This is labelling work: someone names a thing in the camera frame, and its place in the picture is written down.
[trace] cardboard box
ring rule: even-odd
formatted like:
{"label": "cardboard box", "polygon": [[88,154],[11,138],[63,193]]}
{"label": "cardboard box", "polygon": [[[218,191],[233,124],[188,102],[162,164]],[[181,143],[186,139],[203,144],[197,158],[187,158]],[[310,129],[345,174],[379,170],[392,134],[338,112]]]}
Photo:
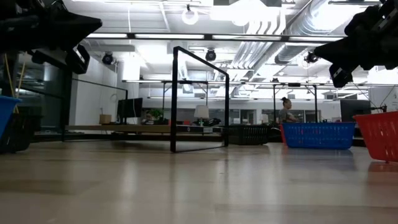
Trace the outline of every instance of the cardboard box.
{"label": "cardboard box", "polygon": [[99,116],[99,124],[109,124],[110,122],[112,122],[112,115],[101,114]]}

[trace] blue plastic basket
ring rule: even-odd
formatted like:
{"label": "blue plastic basket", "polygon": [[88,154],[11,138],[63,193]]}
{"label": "blue plastic basket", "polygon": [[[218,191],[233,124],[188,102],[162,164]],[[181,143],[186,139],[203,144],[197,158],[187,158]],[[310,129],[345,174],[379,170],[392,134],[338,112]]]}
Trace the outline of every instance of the blue plastic basket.
{"label": "blue plastic basket", "polygon": [[0,139],[7,126],[8,119],[14,111],[15,105],[21,102],[19,99],[0,96]]}
{"label": "blue plastic basket", "polygon": [[349,149],[355,123],[284,123],[288,147]]}

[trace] computer monitor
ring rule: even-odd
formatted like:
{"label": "computer monitor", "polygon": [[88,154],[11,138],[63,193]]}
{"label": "computer monitor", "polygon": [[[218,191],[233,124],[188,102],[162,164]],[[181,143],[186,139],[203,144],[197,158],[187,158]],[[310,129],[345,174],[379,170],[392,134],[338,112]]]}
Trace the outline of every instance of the computer monitor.
{"label": "computer monitor", "polygon": [[355,122],[355,115],[371,114],[369,100],[340,100],[341,121]]}
{"label": "computer monitor", "polygon": [[142,111],[142,98],[119,100],[118,102],[118,115],[121,119],[140,118],[141,111]]}

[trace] glossy floor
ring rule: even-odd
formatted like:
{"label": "glossy floor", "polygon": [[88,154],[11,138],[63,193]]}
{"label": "glossy floor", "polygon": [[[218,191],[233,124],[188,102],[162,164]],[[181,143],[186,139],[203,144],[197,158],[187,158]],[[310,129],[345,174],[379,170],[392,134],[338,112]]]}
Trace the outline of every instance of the glossy floor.
{"label": "glossy floor", "polygon": [[372,161],[365,148],[268,144],[184,154],[168,148],[166,142],[52,142],[1,155],[0,223],[398,220],[398,165]]}

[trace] table lamp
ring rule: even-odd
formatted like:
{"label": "table lamp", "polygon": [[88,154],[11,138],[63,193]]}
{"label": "table lamp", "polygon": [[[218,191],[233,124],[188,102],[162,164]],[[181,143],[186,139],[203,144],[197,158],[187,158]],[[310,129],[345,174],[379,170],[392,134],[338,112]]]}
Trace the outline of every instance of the table lamp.
{"label": "table lamp", "polygon": [[203,126],[203,119],[209,119],[209,108],[206,105],[197,105],[193,116],[200,118],[200,126]]}

